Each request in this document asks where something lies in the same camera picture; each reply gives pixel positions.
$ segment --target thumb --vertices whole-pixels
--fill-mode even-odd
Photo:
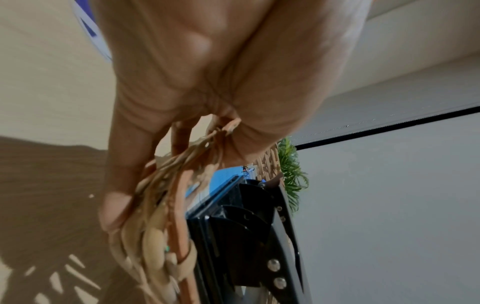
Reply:
[[[221,167],[250,164],[281,138],[281,135],[260,132],[240,122],[224,142]]]
[[[112,232],[128,218],[135,189],[145,165],[152,159],[155,142],[165,136],[170,126],[151,133],[127,119],[116,108],[110,129],[105,180],[98,210],[101,227]]]

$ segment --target silver stud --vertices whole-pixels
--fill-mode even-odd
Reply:
[[[269,260],[266,266],[273,272],[280,270],[280,262],[276,258]]]
[[[283,277],[276,277],[273,280],[273,284],[278,289],[285,289],[287,287],[287,281]]]

